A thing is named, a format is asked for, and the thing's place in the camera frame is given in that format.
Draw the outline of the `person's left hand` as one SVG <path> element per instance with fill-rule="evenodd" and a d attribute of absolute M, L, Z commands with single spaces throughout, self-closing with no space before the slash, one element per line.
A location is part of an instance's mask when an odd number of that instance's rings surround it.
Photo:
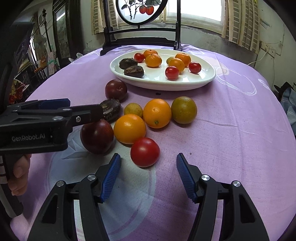
<path fill-rule="evenodd" d="M 31 154 L 25 154 L 14 164 L 14 176 L 8 180 L 12 196 L 21 196 L 27 190 L 31 156 Z"/>

